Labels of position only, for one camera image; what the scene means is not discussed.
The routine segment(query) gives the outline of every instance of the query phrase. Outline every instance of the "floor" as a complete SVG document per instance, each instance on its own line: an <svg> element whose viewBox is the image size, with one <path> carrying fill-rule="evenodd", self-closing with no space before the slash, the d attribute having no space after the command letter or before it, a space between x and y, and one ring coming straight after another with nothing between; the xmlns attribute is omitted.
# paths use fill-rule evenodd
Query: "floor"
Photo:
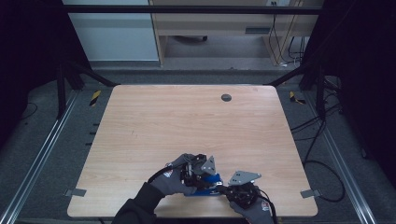
<svg viewBox="0 0 396 224"><path fill-rule="evenodd" d="M196 36L171 37L163 65L157 63L92 63L94 70L112 81L122 84L253 84L269 83L299 66L300 40L296 38L284 55L287 66L273 65L269 53L259 37L209 36L202 41ZM62 124L56 142L48 143L51 151L43 153L43 145L57 120L56 83L48 83L29 95L30 104L20 124L0 151L0 210L12 209L16 195L23 195L20 208L15 209L17 223L100 223L98 218L75 219L66 214L70 198L64 196L78 181L90 150L97 123L106 108L111 88L92 78L83 77L83 91L68 91L69 99L76 99L69 118ZM315 89L301 91L294 77L276 87L291 128L316 116L313 109ZM94 91L101 90L95 107L88 106ZM292 101L290 92L295 93ZM329 168L311 162L305 172L312 189L319 189L316 198L319 213L315 217L282 217L282 223L396 223L396 192L382 174L375 161L361 156L360 145L342 115L342 107L333 92L326 92L329 109L325 130L312 147L309 159L325 163ZM320 122L304 129L292 129L302 160L311 147ZM44 158L36 164L37 155ZM30 170L37 169L37 174ZM19 194L26 178L34 183ZM346 195L342 197L345 183ZM340 198L339 202L329 202ZM110 217L103 217L110 222ZM159 218L159 223L170 220ZM219 223L224 220L194 220L196 223ZM242 220L227 220L229 223ZM171 220L171 223L191 223L191 220Z"/></svg>

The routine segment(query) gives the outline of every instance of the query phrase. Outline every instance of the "black cable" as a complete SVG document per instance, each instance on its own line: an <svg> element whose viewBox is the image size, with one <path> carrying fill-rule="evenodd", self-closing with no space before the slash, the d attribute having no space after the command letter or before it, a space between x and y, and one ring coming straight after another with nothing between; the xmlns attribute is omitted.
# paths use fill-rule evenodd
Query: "black cable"
<svg viewBox="0 0 396 224"><path fill-rule="evenodd" d="M292 62L290 62L290 61L287 61L286 59L284 59L283 58L283 55L282 55L282 48L280 47L280 44L279 44L279 38L277 37L277 34L276 34L276 28L275 28L275 22L276 22L276 14L274 14L274 22L273 22L273 31L274 31L274 35L275 35L275 40L276 40L276 43L277 43L277 49L279 50L279 56L280 56L280 58L283 60L283 61L285 61L285 63L292 63Z"/></svg>
<svg viewBox="0 0 396 224"><path fill-rule="evenodd" d="M314 139L315 137L308 137L308 138L298 138L298 139L294 139L294 142L298 142L298 141L306 141L306 140L310 140L310 139Z"/></svg>
<svg viewBox="0 0 396 224"><path fill-rule="evenodd" d="M319 129L318 129L317 133L315 134L315 136L313 138L311 138L311 139L313 139L313 141L312 141L312 143L311 143L311 145L310 145L310 147L309 147L308 151L306 152L305 157L303 159L303 167L305 168L307 163L317 163L317 164L320 164L320 165L324 166L325 168L327 168L330 172L332 172L337 177L338 181L341 184L341 188L342 188L341 196L339 198L337 198L337 199L330 199L330 198L324 197L323 195L320 195L319 198L324 200L324 201L326 201L326 202L338 203L338 202L341 202L345 198L345 195L346 195L346 188L345 188L344 182L342 181L341 177L330 166L326 165L325 163L323 163L321 161L308 160L308 156L311 153L312 148L313 148L316 140L318 139L318 137L321 135L321 133L325 129L325 125L326 125L326 120L323 120L321 122L320 126L319 126Z"/></svg>
<svg viewBox="0 0 396 224"><path fill-rule="evenodd" d="M324 129L325 124L326 124L326 121L323 120L323 121L321 122L320 126L319 126L319 129L318 129L318 131L317 131L317 134L315 134L314 140L311 142L311 146L309 146L309 149L308 149L308 151L307 151L306 154L305 154L305 158L304 158L304 160L303 160L303 167L305 167L305 162L308 160L308 156L309 156L309 154L311 153L312 148L314 147L314 144L315 144L315 142L316 142L317 139L318 139L318 136L322 133L322 129Z"/></svg>
<svg viewBox="0 0 396 224"><path fill-rule="evenodd" d="M291 46L292 46L292 44L293 44L293 42L294 42L294 36L291 38L291 41L290 41L290 44L289 44L289 48L288 48L288 53L289 53L289 57L291 57L292 59L294 59L294 61L295 62L301 62L302 60L303 60L303 58L301 57L301 55L300 55L300 58L298 59L298 60L296 60L297 59L297 57L293 57L291 54L301 54L301 53L303 53L302 52L302 50L301 50L301 46L300 46L300 51L296 51L296 52L291 52Z"/></svg>
<svg viewBox="0 0 396 224"><path fill-rule="evenodd" d="M305 53L305 36L301 37L301 45L300 45L300 59L302 60Z"/></svg>
<svg viewBox="0 0 396 224"><path fill-rule="evenodd" d="M334 83L330 82L329 79L327 79L327 78L324 78L324 83L325 83L325 87L327 89L331 89L331 90L333 90L335 92L341 90L340 87L339 87L338 78L337 78L337 84L334 84Z"/></svg>
<svg viewBox="0 0 396 224"><path fill-rule="evenodd" d="M327 113L327 112L330 112L331 110L333 110L334 108L336 108L336 107L339 106L339 105L340 105L340 104L337 104L337 105L333 105L333 106L327 108L327 109L326 109L326 113ZM314 118L312 118L312 119L310 119L310 120L308 120L308 121L306 121L306 122L304 122L304 123L302 123L302 124L300 124L300 125L298 125L298 126L296 126L296 127L294 127L294 128L291 128L290 130L291 130L292 133L300 132L300 131L302 131L303 129L305 129L305 128L307 128L307 127L310 127L310 126L312 126L313 124L315 124L317 121L319 121L319 118L320 118L320 116L316 116L316 117L314 117Z"/></svg>
<svg viewBox="0 0 396 224"><path fill-rule="evenodd" d="M331 97L331 96L335 96L335 97L338 99L337 92L329 92L329 95L327 95L327 96L324 98L324 101L326 102L327 99L329 99L329 97Z"/></svg>
<svg viewBox="0 0 396 224"><path fill-rule="evenodd" d="M36 104L34 104L34 103L27 103L27 104L28 104L28 105L34 105L34 106L35 106L35 110L34 110L32 113L30 113L28 116L26 116L26 117L24 117L24 118L21 118L21 120L27 119L27 118L31 117L31 116L37 111L37 109L38 109L38 106L37 106Z"/></svg>
<svg viewBox="0 0 396 224"><path fill-rule="evenodd" d="M271 207L271 211L272 211L272 219L274 221L274 224L277 224L277 216L276 216L276 210L275 210L275 206L274 204L271 202L270 197L268 196L267 193L265 193L263 190L259 189L259 191L261 191L262 193L265 194L266 198L263 197L262 195L258 195L259 198L264 199L266 202L268 202L270 204Z"/></svg>
<svg viewBox="0 0 396 224"><path fill-rule="evenodd" d="M155 178L157 178L158 176L162 175L163 173L172 170L174 167L173 165L169 165L169 166L165 166L163 167L161 170L157 171L157 173L155 173L154 175L152 175L149 180L148 183L151 183Z"/></svg>
<svg viewBox="0 0 396 224"><path fill-rule="evenodd" d="M273 48L272 48L272 44L271 44L271 35L272 35L272 32L273 32L273 30L274 30L274 28L275 28L275 20L276 20L276 15L274 14L273 25L272 25L272 27L271 27L270 35L269 35L269 37L268 37L268 44L269 44L269 46L270 46L270 50L272 51L272 53L273 53L273 55L274 55L274 59L275 59L276 64L280 64L280 63L277 61L277 57L275 56L275 52L274 52L274 50L273 50Z"/></svg>
<svg viewBox="0 0 396 224"><path fill-rule="evenodd" d="M323 163L321 161L305 161L305 164L307 164L307 163L317 163L317 164L320 164L320 165L326 167L330 172L332 172L337 177L338 181L341 184L341 188L342 188L343 191L341 192L341 196L339 198L330 199L330 198L324 197L323 195L320 195L319 198L321 198L324 201L329 202L329 203L339 203L339 202L341 202L346 196L346 187L345 187L344 182L341 179L340 175L338 175L330 166L326 165L325 163Z"/></svg>

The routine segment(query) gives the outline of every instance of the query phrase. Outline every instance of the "wooden table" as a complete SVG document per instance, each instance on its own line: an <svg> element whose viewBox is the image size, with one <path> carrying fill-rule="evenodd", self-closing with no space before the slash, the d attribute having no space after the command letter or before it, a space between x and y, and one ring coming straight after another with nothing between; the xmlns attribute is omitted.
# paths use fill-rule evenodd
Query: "wooden table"
<svg viewBox="0 0 396 224"><path fill-rule="evenodd" d="M221 95L232 96L230 102ZM213 155L224 184L237 170L262 174L256 185L280 217L318 209L289 125L271 86L120 85L114 88L77 184L70 217L114 217L143 182L182 153ZM239 217L225 196L167 196L158 217Z"/></svg>

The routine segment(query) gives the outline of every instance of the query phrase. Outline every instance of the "black curtain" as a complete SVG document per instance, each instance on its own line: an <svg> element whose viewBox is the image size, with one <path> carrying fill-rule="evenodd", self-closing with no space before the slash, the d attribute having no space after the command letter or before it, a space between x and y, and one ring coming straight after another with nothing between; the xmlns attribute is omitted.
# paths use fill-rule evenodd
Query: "black curtain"
<svg viewBox="0 0 396 224"><path fill-rule="evenodd" d="M46 4L63 2L0 0L0 147L19 122L29 91L55 80L60 63L91 69L68 14L40 8Z"/></svg>
<svg viewBox="0 0 396 224"><path fill-rule="evenodd" d="M325 6L348 14L344 19L319 16L303 63L315 60L326 76L340 78L342 105L362 149L396 187L396 1L327 0ZM313 58L326 39L325 50ZM309 87L316 75L307 70L303 83Z"/></svg>

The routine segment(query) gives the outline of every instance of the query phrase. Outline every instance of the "gloved hand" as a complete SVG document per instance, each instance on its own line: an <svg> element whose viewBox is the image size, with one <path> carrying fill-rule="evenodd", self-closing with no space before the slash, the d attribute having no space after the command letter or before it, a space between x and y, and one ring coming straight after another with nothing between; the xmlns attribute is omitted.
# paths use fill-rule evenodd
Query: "gloved hand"
<svg viewBox="0 0 396 224"><path fill-rule="evenodd" d="M175 161L168 165L173 165L173 170L163 173L156 177L150 184L159 189L164 195L172 195L175 193L183 193L184 195L192 195L197 190L196 187L187 187L180 181L181 166L184 162L190 160L194 156L191 154L182 154Z"/></svg>
<svg viewBox="0 0 396 224"><path fill-rule="evenodd" d="M230 202L231 208L241 214L250 224L274 224L271 217L270 204L264 199L257 199L248 209L243 209L235 202Z"/></svg>

